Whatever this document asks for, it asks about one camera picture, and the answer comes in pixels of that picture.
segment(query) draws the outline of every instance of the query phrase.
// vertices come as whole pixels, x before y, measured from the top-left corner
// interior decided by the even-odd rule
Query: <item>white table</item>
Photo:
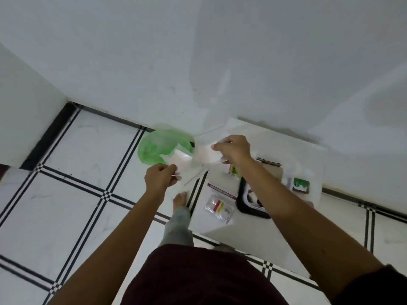
[[[284,156],[295,162],[295,177],[308,180],[311,184],[309,194],[299,196],[304,200],[312,201],[315,207],[318,206],[322,189],[325,148],[233,118],[228,120],[224,131],[225,136],[230,134],[245,135],[251,148],[257,150],[262,157]],[[235,208],[230,222],[226,225],[205,210],[206,202],[214,193],[207,184],[209,180],[219,177],[222,170],[219,167],[216,165],[209,169],[189,229],[308,277],[307,270],[284,240],[272,219],[243,214]],[[229,186],[233,190],[233,187],[238,186],[238,182],[231,179]]]

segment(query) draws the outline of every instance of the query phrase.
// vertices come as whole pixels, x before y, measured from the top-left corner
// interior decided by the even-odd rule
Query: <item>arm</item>
[[[49,302],[110,305],[140,248],[167,187],[176,183],[175,165],[157,164],[145,176],[146,192],[133,209]]]
[[[244,136],[212,146],[236,166],[313,279],[332,301],[363,274],[383,267],[368,250],[290,192],[250,156]]]

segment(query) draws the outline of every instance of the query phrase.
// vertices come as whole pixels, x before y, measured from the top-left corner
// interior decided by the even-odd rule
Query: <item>forearm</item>
[[[237,167],[330,300],[357,277],[383,265],[363,246],[304,203],[253,159]]]
[[[110,305],[162,200],[162,195],[144,194],[49,304]]]

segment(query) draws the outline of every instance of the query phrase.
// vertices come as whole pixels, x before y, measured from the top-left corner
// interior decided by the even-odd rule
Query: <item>green trash bag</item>
[[[192,146],[187,138],[164,130],[156,130],[140,141],[137,155],[143,164],[151,166],[158,163],[166,164],[160,155],[169,155],[177,144],[192,153]]]

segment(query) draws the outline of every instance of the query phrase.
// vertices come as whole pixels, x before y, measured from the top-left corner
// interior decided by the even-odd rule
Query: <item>white wall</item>
[[[326,145],[327,185],[407,213],[407,0],[2,0],[0,41],[150,127],[234,116]]]
[[[0,44],[0,164],[20,167],[66,97]]]

